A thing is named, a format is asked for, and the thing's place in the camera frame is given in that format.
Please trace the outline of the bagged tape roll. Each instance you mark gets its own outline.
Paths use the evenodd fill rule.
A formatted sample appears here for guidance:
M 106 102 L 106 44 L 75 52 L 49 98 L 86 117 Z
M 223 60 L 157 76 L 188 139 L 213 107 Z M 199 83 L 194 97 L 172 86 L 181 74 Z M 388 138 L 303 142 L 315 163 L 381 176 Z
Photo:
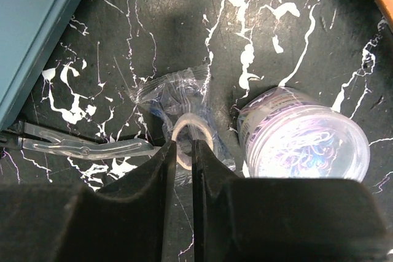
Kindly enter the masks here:
M 192 182 L 192 141 L 206 141 L 214 155 L 234 171 L 235 160 L 219 136 L 210 102 L 206 64 L 166 74 L 128 92 L 131 101 L 160 118 L 166 141 L 177 145 L 175 185 Z

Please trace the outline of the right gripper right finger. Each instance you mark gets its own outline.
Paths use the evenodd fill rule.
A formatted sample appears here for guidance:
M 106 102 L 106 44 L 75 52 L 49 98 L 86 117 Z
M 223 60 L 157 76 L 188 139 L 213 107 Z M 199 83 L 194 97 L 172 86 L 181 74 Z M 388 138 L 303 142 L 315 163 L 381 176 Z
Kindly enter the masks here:
M 241 178 L 192 146 L 196 261 L 387 261 L 392 233 L 347 179 Z

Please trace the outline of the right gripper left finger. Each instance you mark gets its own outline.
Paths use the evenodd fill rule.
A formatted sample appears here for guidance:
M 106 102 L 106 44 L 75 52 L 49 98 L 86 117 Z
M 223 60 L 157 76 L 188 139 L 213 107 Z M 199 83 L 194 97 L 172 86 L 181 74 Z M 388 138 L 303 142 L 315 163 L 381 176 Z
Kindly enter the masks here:
M 141 166 L 85 185 L 2 185 L 2 261 L 160 261 L 176 170 L 167 142 Z

